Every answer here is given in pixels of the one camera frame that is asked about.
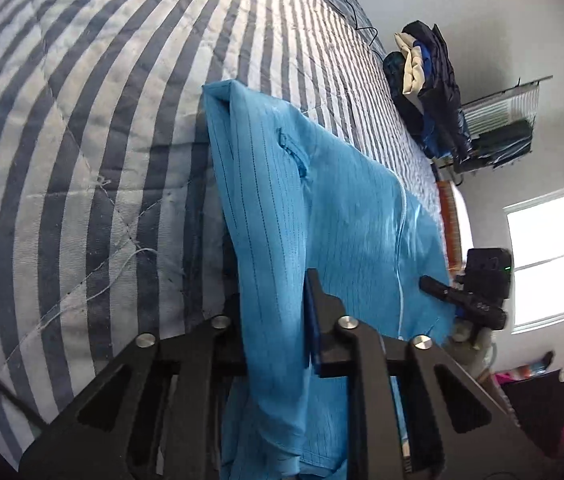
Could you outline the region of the gloved right hand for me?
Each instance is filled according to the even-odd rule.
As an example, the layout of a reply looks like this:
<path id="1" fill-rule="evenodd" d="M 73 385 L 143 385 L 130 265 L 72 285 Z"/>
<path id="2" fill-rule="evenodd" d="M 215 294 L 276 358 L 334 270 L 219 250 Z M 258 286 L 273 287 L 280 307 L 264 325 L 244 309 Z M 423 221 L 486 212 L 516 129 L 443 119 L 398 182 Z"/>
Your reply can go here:
<path id="1" fill-rule="evenodd" d="M 488 370 L 496 354 L 492 330 L 463 318 L 454 320 L 451 334 L 445 344 L 451 358 L 473 378 L 480 377 Z"/>

